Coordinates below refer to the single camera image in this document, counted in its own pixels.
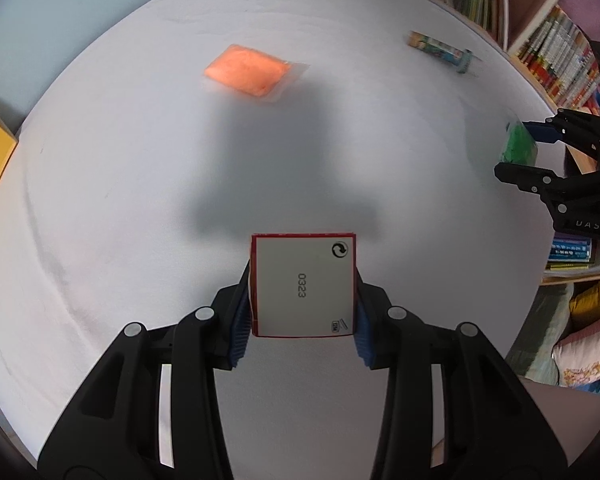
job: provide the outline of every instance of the orange modeling clay packet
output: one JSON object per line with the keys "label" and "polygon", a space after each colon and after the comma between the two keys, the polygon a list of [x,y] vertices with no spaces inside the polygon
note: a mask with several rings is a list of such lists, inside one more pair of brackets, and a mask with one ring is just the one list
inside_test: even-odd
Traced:
{"label": "orange modeling clay packet", "polygon": [[249,95],[264,97],[280,83],[293,65],[234,44],[206,67],[205,75]]}

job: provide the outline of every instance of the blue ribbed rubber pad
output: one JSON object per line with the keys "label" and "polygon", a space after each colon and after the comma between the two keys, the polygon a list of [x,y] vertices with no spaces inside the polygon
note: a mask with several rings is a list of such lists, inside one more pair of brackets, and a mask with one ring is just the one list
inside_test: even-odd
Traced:
{"label": "blue ribbed rubber pad", "polygon": [[360,302],[356,307],[356,331],[353,334],[353,341],[356,343],[356,350],[365,362],[365,366],[370,367],[376,358],[376,351],[371,334],[371,323],[369,323],[369,318]]}
{"label": "blue ribbed rubber pad", "polygon": [[240,305],[234,316],[234,323],[231,326],[231,348],[229,349],[229,362],[232,367],[238,365],[238,361],[244,357],[247,350],[247,343],[251,335],[251,305],[249,304],[248,290],[240,300]]}

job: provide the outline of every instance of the table surface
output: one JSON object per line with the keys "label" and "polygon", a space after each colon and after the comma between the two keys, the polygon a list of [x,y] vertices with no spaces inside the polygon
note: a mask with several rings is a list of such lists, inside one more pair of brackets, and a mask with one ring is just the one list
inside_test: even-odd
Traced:
{"label": "table surface", "polygon": [[[459,75],[406,46],[410,30],[482,62]],[[310,67],[262,104],[202,77],[232,43]],[[476,322],[506,352],[552,238],[538,197],[493,176],[516,114],[550,112],[429,0],[141,7],[53,83],[0,183],[9,422],[37,455],[122,327],[209,304],[239,279],[253,232],[356,232],[365,281],[425,322]],[[559,170],[563,153],[542,146],[538,164]],[[368,478],[386,372],[366,370],[352,338],[252,337],[216,378],[238,478]],[[439,438],[438,381],[435,396]]]}

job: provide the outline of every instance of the silver screw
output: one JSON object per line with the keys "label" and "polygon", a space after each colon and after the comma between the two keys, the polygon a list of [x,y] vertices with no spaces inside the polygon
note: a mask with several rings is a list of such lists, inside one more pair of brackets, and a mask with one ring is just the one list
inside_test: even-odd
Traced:
{"label": "silver screw", "polygon": [[140,323],[129,323],[125,326],[125,335],[127,337],[135,337],[142,332],[142,325]]}
{"label": "silver screw", "polygon": [[407,311],[404,310],[401,306],[392,306],[389,310],[386,311],[386,314],[391,319],[404,319],[407,317]]}
{"label": "silver screw", "polygon": [[467,337],[475,337],[478,335],[478,327],[473,323],[462,323],[460,325],[460,332]]}
{"label": "silver screw", "polygon": [[206,321],[215,316],[215,311],[210,306],[203,306],[196,310],[196,319]]}

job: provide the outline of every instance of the pink pillow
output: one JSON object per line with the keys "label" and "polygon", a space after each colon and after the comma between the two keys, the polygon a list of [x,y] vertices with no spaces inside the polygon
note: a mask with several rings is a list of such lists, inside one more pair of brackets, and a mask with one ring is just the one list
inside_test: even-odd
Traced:
{"label": "pink pillow", "polygon": [[582,386],[600,379],[600,319],[554,346],[560,386]]}

